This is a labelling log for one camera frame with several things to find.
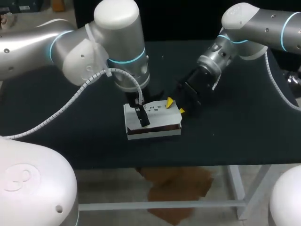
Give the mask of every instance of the blue light ring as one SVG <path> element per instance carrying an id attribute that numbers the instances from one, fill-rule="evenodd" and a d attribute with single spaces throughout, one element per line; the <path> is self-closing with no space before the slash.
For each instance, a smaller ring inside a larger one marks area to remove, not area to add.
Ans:
<path id="1" fill-rule="evenodd" d="M 112 60 L 112 59 L 109 59 L 109 60 L 111 62 L 113 62 L 113 63 L 116 63 L 116 64 L 125 65 L 125 64 L 130 64 L 132 62 L 135 62 L 136 60 L 138 60 L 139 58 L 141 58 L 144 53 L 145 53 L 145 47 L 144 47 L 142 53 L 139 56 L 137 56 L 135 59 L 133 59 L 133 60 L 129 60 L 129 61 L 116 61 L 116 60 Z"/>
<path id="2" fill-rule="evenodd" d="M 218 35 L 217 37 L 222 37 L 222 38 L 225 38 L 225 39 L 228 39 L 229 41 L 231 41 L 230 40 L 230 38 L 229 37 L 227 37 L 227 36 L 225 36 L 225 35 Z M 232 43 L 234 43 L 234 44 L 242 44 L 242 43 L 245 43 L 245 42 L 247 42 L 248 40 L 243 40 L 243 41 L 231 41 Z"/>
<path id="3" fill-rule="evenodd" d="M 282 31 L 281 31 L 280 42 L 281 42 L 281 46 L 282 46 L 283 50 L 286 51 L 286 52 L 287 52 L 287 50 L 284 48 L 284 45 L 283 45 L 284 29 L 285 29 L 287 23 L 290 21 L 290 19 L 291 19 L 294 15 L 296 15 L 296 14 L 298 14 L 298 13 L 300 13 L 300 12 L 296 12 L 296 13 L 293 13 L 293 14 L 290 15 L 290 17 L 289 17 L 289 18 L 286 20 L 286 22 L 284 23 L 283 28 L 282 28 Z"/>
<path id="4" fill-rule="evenodd" d="M 51 45 L 50 45 L 50 48 L 49 48 L 49 57 L 50 57 L 50 60 L 51 60 L 52 62 L 53 62 L 53 60 L 52 60 L 52 57 L 51 57 L 51 52 L 52 52 L 52 48 L 53 48 L 55 42 L 56 42 L 59 38 L 61 38 L 64 34 L 67 34 L 67 33 L 70 33 L 70 32 L 72 32 L 72 31 L 65 31 L 65 32 L 62 32 L 62 33 L 60 33 L 59 35 L 57 35 L 56 38 L 52 41 L 52 43 L 51 43 Z"/>

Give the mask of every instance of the floor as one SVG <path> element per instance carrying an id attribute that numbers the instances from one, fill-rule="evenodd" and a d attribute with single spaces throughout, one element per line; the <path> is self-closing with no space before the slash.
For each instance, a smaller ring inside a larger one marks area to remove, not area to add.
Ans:
<path id="1" fill-rule="evenodd" d="M 69 20 L 76 26 L 72 0 L 66 2 L 67 11 L 53 13 L 45 2 L 39 13 L 18 14 L 16 24 L 7 31 L 26 30 L 55 18 Z M 277 172 L 279 176 L 295 165 L 284 165 Z M 247 190 L 260 166 L 241 166 L 243 183 Z M 226 168 L 207 167 L 213 172 L 214 182 L 205 199 L 231 199 Z M 79 202 L 140 202 L 147 200 L 151 183 L 145 181 L 134 169 L 81 170 L 76 171 L 79 182 Z M 246 221 L 238 221 L 233 208 L 194 209 L 193 215 L 183 220 L 180 226 L 267 226 L 267 207 L 269 193 L 254 208 L 252 216 Z M 79 226 L 169 226 L 170 224 L 150 214 L 147 210 L 110 210 L 82 212 Z"/>

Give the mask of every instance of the white table frame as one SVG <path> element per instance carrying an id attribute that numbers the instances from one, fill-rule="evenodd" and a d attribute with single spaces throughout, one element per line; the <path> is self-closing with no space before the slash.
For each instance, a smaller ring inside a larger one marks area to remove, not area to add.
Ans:
<path id="1" fill-rule="evenodd" d="M 234 193 L 234 200 L 224 201 L 179 201 L 179 202 L 122 202 L 122 203 L 95 203 L 80 204 L 80 211 L 93 210 L 137 210 L 156 208 L 212 208 L 236 207 L 239 220 L 246 220 L 252 208 L 270 191 L 279 177 L 279 165 L 262 165 L 255 180 L 245 193 L 238 166 L 228 166 L 228 174 Z"/>

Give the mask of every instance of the black tablecloth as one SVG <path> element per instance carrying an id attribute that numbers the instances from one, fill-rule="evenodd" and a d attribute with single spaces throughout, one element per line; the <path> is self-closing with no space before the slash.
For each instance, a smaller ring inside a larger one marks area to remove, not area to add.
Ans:
<path id="1" fill-rule="evenodd" d="M 160 81 L 169 93 L 175 80 L 196 66 L 196 59 L 210 44 L 148 42 L 152 81 Z M 269 61 L 279 87 L 296 104 L 271 53 Z M 31 129 L 77 89 L 53 67 L 4 82 L 0 134 Z M 75 169 L 301 162 L 301 113 L 286 105 L 276 92 L 263 57 L 235 59 L 224 71 L 216 96 L 217 101 L 199 117 L 183 121 L 181 136 L 128 141 L 125 95 L 112 78 L 103 76 L 64 114 L 20 140 L 58 151 Z"/>

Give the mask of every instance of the robotic arm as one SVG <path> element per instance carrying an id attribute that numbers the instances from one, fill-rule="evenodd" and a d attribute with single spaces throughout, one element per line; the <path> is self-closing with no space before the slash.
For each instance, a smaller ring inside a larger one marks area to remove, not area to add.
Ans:
<path id="1" fill-rule="evenodd" d="M 198 67 L 179 82 L 171 95 L 185 111 L 210 99 L 222 71 L 238 55 L 254 60 L 268 47 L 301 54 L 301 13 L 260 9 L 248 3 L 229 8 L 213 45 L 198 59 Z"/>
<path id="2" fill-rule="evenodd" d="M 0 81 L 47 65 L 56 65 L 74 85 L 91 76 L 117 68 L 131 74 L 143 90 L 144 103 L 153 101 L 139 8 L 134 0 L 103 0 L 95 20 L 75 30 L 65 20 L 53 20 L 29 31 L 3 34 L 0 39 Z M 137 104 L 137 87 L 122 73 L 114 72 L 117 87 L 135 107 L 143 126 L 148 117 Z"/>

